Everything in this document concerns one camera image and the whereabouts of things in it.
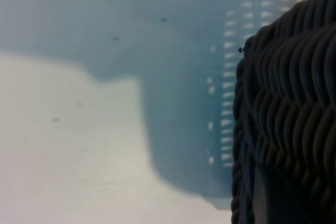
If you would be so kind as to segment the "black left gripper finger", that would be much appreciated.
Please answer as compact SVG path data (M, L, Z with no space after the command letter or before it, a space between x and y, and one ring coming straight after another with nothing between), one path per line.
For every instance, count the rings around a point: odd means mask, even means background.
M253 213L255 223L295 223L296 206L284 178L275 170L255 170Z

